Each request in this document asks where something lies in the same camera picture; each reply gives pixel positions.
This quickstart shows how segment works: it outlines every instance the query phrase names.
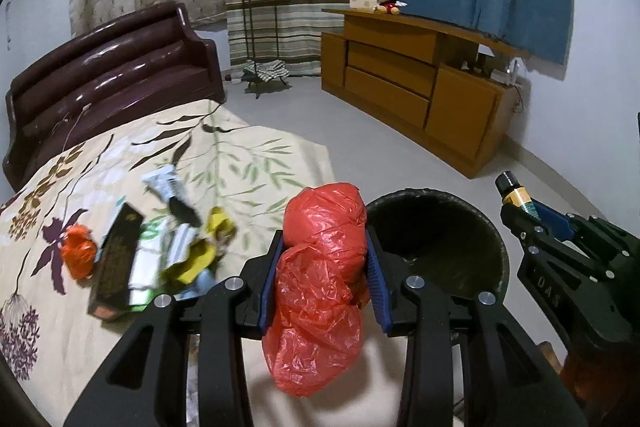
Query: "plant stand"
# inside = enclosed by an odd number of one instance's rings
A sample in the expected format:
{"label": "plant stand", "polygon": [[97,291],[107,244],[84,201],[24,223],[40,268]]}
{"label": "plant stand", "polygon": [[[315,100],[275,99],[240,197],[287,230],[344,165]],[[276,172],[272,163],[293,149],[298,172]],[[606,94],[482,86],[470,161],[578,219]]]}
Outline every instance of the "plant stand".
{"label": "plant stand", "polygon": [[[247,87],[248,92],[254,92],[252,88],[252,84],[255,89],[255,98],[260,98],[260,94],[263,92],[272,92],[275,90],[283,90],[288,89],[290,86],[287,84],[284,79],[279,76],[282,85],[279,86],[278,89],[273,89],[273,87],[268,87],[266,84],[270,84],[270,82],[263,81],[257,74],[257,65],[258,63],[269,62],[268,60],[258,60],[255,56],[255,32],[254,32],[254,16],[252,13],[253,1],[252,0],[242,0],[242,27],[244,29],[244,42],[246,44],[246,58],[247,60],[252,60],[254,62],[254,72],[250,73],[248,71],[244,72],[242,76],[242,80],[249,83]],[[247,28],[247,16],[246,12],[249,12],[249,27]],[[274,33],[276,39],[276,58],[280,59],[280,43],[278,41],[278,0],[273,0],[273,20],[274,20]],[[251,49],[249,49],[249,40],[251,39]]]}

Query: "orange plastic bag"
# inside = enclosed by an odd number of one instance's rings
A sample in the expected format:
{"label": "orange plastic bag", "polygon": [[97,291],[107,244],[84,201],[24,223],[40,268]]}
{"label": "orange plastic bag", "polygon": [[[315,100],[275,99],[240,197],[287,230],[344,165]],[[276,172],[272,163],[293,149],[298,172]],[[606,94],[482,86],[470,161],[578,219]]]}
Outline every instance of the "orange plastic bag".
{"label": "orange plastic bag", "polygon": [[276,267],[276,313],[262,350],[276,386],[310,396],[362,349],[366,210],[350,184],[305,188],[289,201]]}

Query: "blue gripper pad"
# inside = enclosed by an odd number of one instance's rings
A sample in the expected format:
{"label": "blue gripper pad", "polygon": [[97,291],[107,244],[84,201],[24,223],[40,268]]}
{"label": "blue gripper pad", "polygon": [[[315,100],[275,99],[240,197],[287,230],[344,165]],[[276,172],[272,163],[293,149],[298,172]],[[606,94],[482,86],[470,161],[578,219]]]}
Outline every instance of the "blue gripper pad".
{"label": "blue gripper pad", "polygon": [[369,231],[367,231],[367,248],[367,285],[369,286],[371,304],[373,305],[376,322],[380,325],[382,331],[388,334],[391,331],[391,299]]}
{"label": "blue gripper pad", "polygon": [[271,261],[271,266],[269,267],[267,280],[265,281],[262,293],[260,294],[260,317],[258,318],[258,328],[263,335],[267,333],[267,330],[273,321],[273,314],[275,312],[275,298],[273,293],[275,291],[276,282],[276,265],[282,255],[282,250],[284,250],[284,239],[280,238],[275,255]]}
{"label": "blue gripper pad", "polygon": [[544,203],[540,203],[536,200],[531,200],[533,206],[535,206],[538,212],[540,221],[548,226],[558,241],[572,241],[575,235],[574,230],[571,228],[571,223],[566,216],[563,216],[559,212],[556,212],[550,206],[546,206]]}

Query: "black metal bracket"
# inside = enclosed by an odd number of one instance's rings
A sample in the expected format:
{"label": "black metal bracket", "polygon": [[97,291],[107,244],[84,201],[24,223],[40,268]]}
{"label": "black metal bracket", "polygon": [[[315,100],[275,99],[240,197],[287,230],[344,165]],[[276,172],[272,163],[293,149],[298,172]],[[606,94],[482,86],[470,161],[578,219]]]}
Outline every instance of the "black metal bracket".
{"label": "black metal bracket", "polygon": [[[367,264],[377,263],[385,298],[376,318],[389,336],[408,335],[398,427],[450,427],[451,335],[463,346],[468,427],[581,427],[586,420],[558,376],[491,293],[452,298],[412,276],[379,249],[369,229]],[[156,297],[104,360],[69,414],[66,427],[183,426],[187,339],[200,334],[198,407],[202,427],[252,427],[241,338],[259,339],[273,319],[278,232],[267,255],[199,299]],[[384,302],[386,310],[379,309]]]}
{"label": "black metal bracket", "polygon": [[[603,219],[564,217],[534,204],[540,221],[512,204],[502,206],[500,217],[524,250],[518,278],[562,341],[583,356],[634,343],[638,240]],[[561,241],[572,241],[586,255]]]}

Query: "floral bedspread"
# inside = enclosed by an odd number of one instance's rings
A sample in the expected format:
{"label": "floral bedspread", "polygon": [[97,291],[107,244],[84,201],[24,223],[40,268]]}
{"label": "floral bedspread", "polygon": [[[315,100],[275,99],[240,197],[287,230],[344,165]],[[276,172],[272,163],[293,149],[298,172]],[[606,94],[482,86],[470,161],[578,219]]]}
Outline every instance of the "floral bedspread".
{"label": "floral bedspread", "polygon": [[248,126],[207,100],[118,127],[42,167],[0,208],[0,350],[53,427],[130,323],[104,325],[87,315],[90,283],[76,283],[63,266],[63,232],[81,223],[99,244],[122,198],[152,228],[167,210],[140,176],[167,163],[201,216],[222,206],[238,228],[219,280],[267,252],[302,187],[334,181],[324,146]]}

